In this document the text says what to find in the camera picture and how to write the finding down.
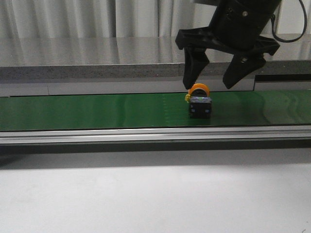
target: yellow tag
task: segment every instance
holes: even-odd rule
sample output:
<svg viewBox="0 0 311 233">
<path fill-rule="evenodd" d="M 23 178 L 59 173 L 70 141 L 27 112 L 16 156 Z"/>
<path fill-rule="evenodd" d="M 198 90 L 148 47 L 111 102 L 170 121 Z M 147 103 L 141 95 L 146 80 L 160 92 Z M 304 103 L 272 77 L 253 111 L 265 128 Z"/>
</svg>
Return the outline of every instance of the yellow tag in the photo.
<svg viewBox="0 0 311 233">
<path fill-rule="evenodd" d="M 191 95 L 187 94 L 185 97 L 185 101 L 187 101 L 189 103 L 190 97 L 191 97 Z"/>
</svg>

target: black cable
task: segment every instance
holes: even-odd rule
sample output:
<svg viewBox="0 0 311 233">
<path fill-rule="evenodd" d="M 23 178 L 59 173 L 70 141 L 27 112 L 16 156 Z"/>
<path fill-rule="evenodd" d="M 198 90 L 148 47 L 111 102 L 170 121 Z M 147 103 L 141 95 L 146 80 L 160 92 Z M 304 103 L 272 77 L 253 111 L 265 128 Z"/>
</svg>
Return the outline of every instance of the black cable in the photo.
<svg viewBox="0 0 311 233">
<path fill-rule="evenodd" d="M 275 15 L 272 15 L 272 17 L 271 17 L 272 35 L 273 35 L 273 37 L 274 37 L 277 41 L 280 41 L 280 42 L 283 42 L 283 43 L 291 43 L 291 42 L 294 42 L 294 41 L 299 40 L 299 39 L 306 33 L 306 30 L 307 30 L 307 23 L 308 23 L 307 12 L 306 12 L 306 8 L 305 8 L 305 5 L 303 4 L 302 0 L 299 0 L 299 2 L 300 2 L 300 5 L 301 5 L 301 7 L 302 7 L 302 11 L 303 11 L 303 15 L 304 15 L 304 27 L 303 27 L 302 34 L 301 34 L 298 38 L 291 39 L 291 40 L 285 40 L 285 39 L 282 39 L 282 38 L 278 37 L 278 36 L 276 35 L 276 32 L 274 31 L 274 23 L 275 23 L 275 20 L 276 20 L 276 16 L 275 16 Z"/>
</svg>

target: green conveyor belt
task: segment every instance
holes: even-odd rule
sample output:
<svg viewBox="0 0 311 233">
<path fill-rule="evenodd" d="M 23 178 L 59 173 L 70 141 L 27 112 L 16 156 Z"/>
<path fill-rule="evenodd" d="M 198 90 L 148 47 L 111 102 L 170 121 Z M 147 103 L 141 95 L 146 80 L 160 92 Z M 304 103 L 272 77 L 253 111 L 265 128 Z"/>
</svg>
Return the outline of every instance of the green conveyor belt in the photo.
<svg viewBox="0 0 311 233">
<path fill-rule="evenodd" d="M 311 90 L 214 92 L 211 119 L 185 93 L 0 98 L 0 131 L 311 124 Z"/>
</svg>

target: white table surface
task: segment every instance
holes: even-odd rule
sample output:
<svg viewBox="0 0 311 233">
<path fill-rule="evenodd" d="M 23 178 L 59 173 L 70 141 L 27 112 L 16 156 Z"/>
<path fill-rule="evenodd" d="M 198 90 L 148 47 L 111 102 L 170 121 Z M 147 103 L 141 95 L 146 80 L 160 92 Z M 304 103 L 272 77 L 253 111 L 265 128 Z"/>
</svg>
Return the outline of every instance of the white table surface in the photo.
<svg viewBox="0 0 311 233">
<path fill-rule="evenodd" d="M 0 233 L 311 233 L 311 149 L 110 152 L 96 156 L 151 165 L 21 169 L 39 156 L 0 170 Z"/>
</svg>

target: small object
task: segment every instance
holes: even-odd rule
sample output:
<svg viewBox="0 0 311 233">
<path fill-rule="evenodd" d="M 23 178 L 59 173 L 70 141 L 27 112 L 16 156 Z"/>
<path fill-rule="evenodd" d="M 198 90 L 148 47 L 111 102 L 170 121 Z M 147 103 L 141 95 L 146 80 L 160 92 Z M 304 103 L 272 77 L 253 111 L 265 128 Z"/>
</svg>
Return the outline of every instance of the small object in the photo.
<svg viewBox="0 0 311 233">
<path fill-rule="evenodd" d="M 196 83 L 189 89 L 185 100 L 189 103 L 189 116 L 191 118 L 210 118 L 212 99 L 209 97 L 208 86 Z"/>
</svg>

